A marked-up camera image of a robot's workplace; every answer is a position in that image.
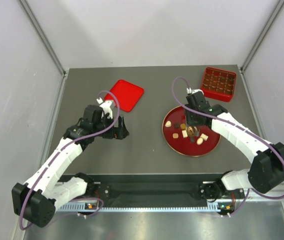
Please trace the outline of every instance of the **red tray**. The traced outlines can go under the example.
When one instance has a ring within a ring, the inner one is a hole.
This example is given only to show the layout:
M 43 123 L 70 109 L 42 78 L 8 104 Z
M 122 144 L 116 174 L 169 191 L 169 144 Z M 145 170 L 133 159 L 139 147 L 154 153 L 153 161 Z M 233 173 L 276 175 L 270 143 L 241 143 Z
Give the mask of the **red tray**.
M 172 126 L 166 127 L 165 123 L 167 121 L 171 121 Z M 208 136 L 207 141 L 203 141 L 201 145 L 197 145 L 196 141 L 199 137 L 194 136 L 195 142 L 191 142 L 190 137 L 183 138 L 182 129 L 175 128 L 174 124 L 185 124 L 185 111 L 184 108 L 178 106 L 172 109 L 165 117 L 162 130 L 164 137 L 167 143 L 180 154 L 191 156 L 191 157 L 199 157 L 211 152 L 218 145 L 220 140 L 220 134 L 212 131 L 207 126 L 198 127 L 201 134 L 205 134 Z M 173 138 L 173 134 L 178 134 L 178 138 Z
M 143 95 L 144 89 L 121 79 L 115 83 L 110 92 L 117 98 L 120 109 L 125 112 L 130 112 Z M 113 100 L 113 98 L 107 94 L 104 100 Z
M 236 73 L 207 67 L 202 79 L 201 90 L 204 96 L 224 102 L 231 101 L 236 83 Z

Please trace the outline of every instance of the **white chocolate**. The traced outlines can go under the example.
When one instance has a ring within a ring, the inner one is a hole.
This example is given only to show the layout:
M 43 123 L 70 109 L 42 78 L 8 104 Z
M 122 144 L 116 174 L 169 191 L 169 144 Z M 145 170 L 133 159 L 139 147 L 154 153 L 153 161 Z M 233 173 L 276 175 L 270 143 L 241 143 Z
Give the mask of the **white chocolate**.
M 200 138 L 202 138 L 203 140 L 206 141 L 208 139 L 208 135 L 205 135 L 205 134 L 202 133 Z
M 197 141 L 196 141 L 196 144 L 197 145 L 201 145 L 203 143 L 203 139 L 202 138 L 199 138 Z
M 166 126 L 167 128 L 169 128 L 170 126 L 172 126 L 171 121 L 167 121 L 166 124 L 165 124 L 165 126 Z
M 183 134 L 183 138 L 187 138 L 187 131 L 186 130 L 183 130 L 182 134 Z

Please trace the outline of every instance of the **red rectangular tray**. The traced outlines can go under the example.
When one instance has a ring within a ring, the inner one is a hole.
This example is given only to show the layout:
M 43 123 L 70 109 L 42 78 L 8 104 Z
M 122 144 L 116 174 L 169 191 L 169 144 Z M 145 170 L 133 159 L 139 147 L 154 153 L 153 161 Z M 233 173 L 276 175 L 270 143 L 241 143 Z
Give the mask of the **red rectangular tray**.
M 143 95 L 144 89 L 120 79 L 115 83 L 110 92 L 117 98 L 120 109 L 125 112 L 130 112 Z M 113 100 L 113 98 L 107 94 L 104 100 Z
M 236 77 L 232 71 L 207 67 L 200 88 L 205 97 L 229 102 L 234 95 Z

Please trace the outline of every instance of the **round red plate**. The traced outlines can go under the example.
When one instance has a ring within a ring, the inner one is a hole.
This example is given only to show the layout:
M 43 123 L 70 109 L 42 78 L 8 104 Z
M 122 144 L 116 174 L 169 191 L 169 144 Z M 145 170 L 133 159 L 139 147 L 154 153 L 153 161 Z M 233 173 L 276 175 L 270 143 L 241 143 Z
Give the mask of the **round red plate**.
M 166 127 L 165 123 L 167 121 L 171 121 L 172 126 Z M 199 137 L 194 137 L 194 143 L 191 142 L 190 137 L 183 138 L 182 129 L 174 127 L 176 123 L 179 125 L 185 124 L 185 112 L 181 106 L 172 109 L 166 115 L 162 124 L 163 134 L 167 143 L 180 154 L 192 157 L 205 155 L 212 151 L 220 140 L 220 134 L 213 132 L 207 126 L 200 126 L 197 127 L 200 130 L 200 136 L 201 134 L 205 134 L 208 136 L 208 139 L 207 141 L 203 141 L 201 145 L 197 145 L 196 141 Z M 173 134 L 178 134 L 178 138 L 173 138 Z

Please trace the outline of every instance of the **red plate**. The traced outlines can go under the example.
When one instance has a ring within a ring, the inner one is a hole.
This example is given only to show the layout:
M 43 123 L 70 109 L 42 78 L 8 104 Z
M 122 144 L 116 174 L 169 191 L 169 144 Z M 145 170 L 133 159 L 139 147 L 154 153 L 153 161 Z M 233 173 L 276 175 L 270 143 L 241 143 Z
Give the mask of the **red plate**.
M 171 121 L 172 126 L 166 127 L 165 123 L 167 121 Z M 185 124 L 185 113 L 184 108 L 178 106 L 172 109 L 165 117 L 162 129 L 164 137 L 167 143 L 180 154 L 191 156 L 191 157 L 199 157 L 205 155 L 212 151 L 218 144 L 220 140 L 220 134 L 213 132 L 207 126 L 198 127 L 201 134 L 205 134 L 208 136 L 207 141 L 203 141 L 201 145 L 197 145 L 196 141 L 199 137 L 194 136 L 195 142 L 192 143 L 190 137 L 183 138 L 182 129 L 175 128 L 174 124 L 178 123 L 179 125 Z M 178 138 L 173 138 L 173 134 L 178 134 Z
M 144 89 L 121 79 L 115 83 L 110 92 L 117 98 L 120 109 L 125 112 L 130 112 L 143 95 Z M 113 100 L 113 98 L 107 94 L 104 100 Z

